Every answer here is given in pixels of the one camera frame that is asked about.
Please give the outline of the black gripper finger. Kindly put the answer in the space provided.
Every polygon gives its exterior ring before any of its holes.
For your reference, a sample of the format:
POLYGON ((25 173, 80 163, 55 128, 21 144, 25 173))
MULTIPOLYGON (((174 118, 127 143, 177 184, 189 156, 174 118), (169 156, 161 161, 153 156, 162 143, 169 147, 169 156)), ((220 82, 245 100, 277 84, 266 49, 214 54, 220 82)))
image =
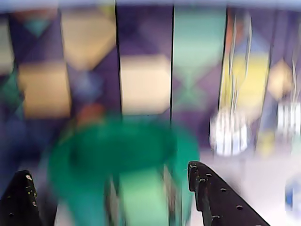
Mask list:
POLYGON ((211 168, 198 161, 188 164, 189 190, 205 226, 269 226, 238 193, 211 168))
POLYGON ((53 226, 57 205, 47 196, 38 197, 31 173, 14 174, 0 199, 2 226, 53 226))

